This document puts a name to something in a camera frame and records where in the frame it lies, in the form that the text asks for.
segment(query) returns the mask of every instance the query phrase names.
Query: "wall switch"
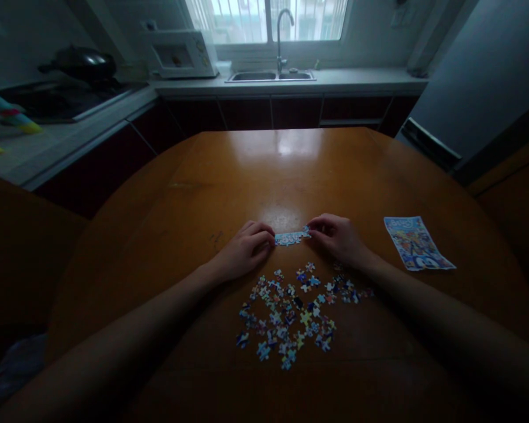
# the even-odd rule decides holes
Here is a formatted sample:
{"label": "wall switch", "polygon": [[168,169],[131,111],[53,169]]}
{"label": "wall switch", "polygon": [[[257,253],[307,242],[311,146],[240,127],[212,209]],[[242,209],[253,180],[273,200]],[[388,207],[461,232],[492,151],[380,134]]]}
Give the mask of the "wall switch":
{"label": "wall switch", "polygon": [[400,26],[402,19],[404,18],[404,15],[406,14],[406,8],[399,8],[394,11],[394,17],[392,18],[392,23],[390,26],[392,28],[396,28]]}
{"label": "wall switch", "polygon": [[417,8],[415,6],[409,6],[404,14],[404,18],[401,20],[402,26],[411,25],[413,18],[416,17]]}

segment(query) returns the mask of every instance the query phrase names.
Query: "forearm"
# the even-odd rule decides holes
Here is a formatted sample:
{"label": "forearm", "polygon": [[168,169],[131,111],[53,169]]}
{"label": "forearm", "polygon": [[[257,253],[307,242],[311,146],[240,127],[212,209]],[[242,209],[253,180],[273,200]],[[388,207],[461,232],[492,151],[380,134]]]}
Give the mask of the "forearm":
{"label": "forearm", "polygon": [[15,394],[0,421],[67,421],[98,400],[122,369],[218,281],[207,265],[90,336]]}
{"label": "forearm", "polygon": [[456,299],[372,255],[359,270],[397,301],[433,340],[509,392],[529,400],[529,344]]}

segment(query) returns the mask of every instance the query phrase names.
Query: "electrical outlet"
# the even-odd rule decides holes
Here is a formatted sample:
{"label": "electrical outlet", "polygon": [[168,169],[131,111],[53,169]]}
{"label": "electrical outlet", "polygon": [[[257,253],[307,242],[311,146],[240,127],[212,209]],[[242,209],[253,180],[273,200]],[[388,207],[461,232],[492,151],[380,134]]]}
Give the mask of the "electrical outlet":
{"label": "electrical outlet", "polygon": [[417,8],[415,6],[409,6],[404,14],[404,18],[401,20],[402,26],[411,25],[413,18],[416,17]]}
{"label": "electrical outlet", "polygon": [[396,28],[401,25],[404,15],[406,14],[406,8],[402,7],[394,11],[394,16],[392,17],[392,23],[390,26]]}
{"label": "electrical outlet", "polygon": [[145,19],[144,21],[139,21],[139,24],[145,31],[157,31],[157,21],[154,19]]}

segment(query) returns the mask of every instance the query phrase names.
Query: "wooden table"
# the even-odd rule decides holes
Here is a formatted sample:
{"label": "wooden table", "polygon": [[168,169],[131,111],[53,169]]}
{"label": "wooden table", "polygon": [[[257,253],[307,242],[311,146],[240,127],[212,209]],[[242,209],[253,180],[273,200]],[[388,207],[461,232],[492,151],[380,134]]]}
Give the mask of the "wooden table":
{"label": "wooden table", "polygon": [[[400,268],[383,217],[422,216],[458,269],[416,276],[529,341],[529,290],[509,246],[477,203],[422,155],[365,128],[206,132],[137,172],[89,225],[59,288],[48,361],[213,257],[246,220],[263,220],[282,233],[300,230],[322,212],[351,218],[366,243]],[[259,362],[255,334],[245,350],[236,347],[243,328],[238,312],[257,277],[272,278],[280,268],[285,284],[295,283],[295,271],[308,261],[316,263],[319,279],[334,274],[329,256],[302,243],[277,247],[262,268],[219,290],[122,418],[485,415],[379,298],[329,306],[325,313],[337,325],[332,350],[323,352],[307,338],[288,372],[276,352]],[[361,275],[355,281],[369,285]],[[300,295],[304,302],[315,296]],[[253,310],[267,315],[262,302]]]}

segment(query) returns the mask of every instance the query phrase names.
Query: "microwave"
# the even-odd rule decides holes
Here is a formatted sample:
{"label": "microwave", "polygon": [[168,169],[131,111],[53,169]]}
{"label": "microwave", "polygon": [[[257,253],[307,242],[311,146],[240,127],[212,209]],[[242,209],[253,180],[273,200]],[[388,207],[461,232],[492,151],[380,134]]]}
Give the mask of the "microwave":
{"label": "microwave", "polygon": [[215,78],[217,53],[207,31],[150,31],[147,44],[149,72],[163,78]]}

